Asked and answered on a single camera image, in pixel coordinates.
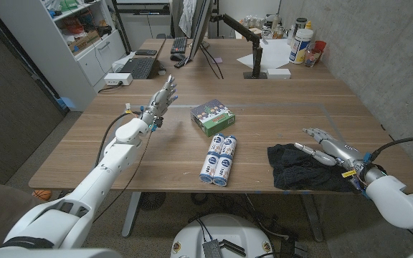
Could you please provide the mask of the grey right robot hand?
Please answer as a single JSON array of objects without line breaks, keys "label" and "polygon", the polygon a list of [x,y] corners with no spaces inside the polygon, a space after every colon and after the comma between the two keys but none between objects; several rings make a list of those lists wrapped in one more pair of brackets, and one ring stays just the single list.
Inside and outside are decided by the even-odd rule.
[{"label": "grey right robot hand", "polygon": [[312,136],[318,144],[321,144],[323,151],[314,150],[300,143],[294,143],[297,149],[309,154],[324,165],[342,166],[347,171],[355,170],[361,176],[366,175],[368,170],[363,161],[364,155],[356,148],[349,146],[343,141],[336,140],[332,135],[319,128],[303,128],[303,132]]}]

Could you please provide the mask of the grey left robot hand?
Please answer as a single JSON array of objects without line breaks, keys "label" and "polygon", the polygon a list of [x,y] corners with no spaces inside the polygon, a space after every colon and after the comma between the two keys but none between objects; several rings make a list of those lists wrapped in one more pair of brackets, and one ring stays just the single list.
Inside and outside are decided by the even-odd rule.
[{"label": "grey left robot hand", "polygon": [[163,115],[168,110],[168,106],[178,98],[173,97],[176,92],[175,77],[169,75],[161,90],[156,92],[150,99],[147,107],[142,112],[140,119],[149,125],[151,131],[160,128],[163,123]]}]

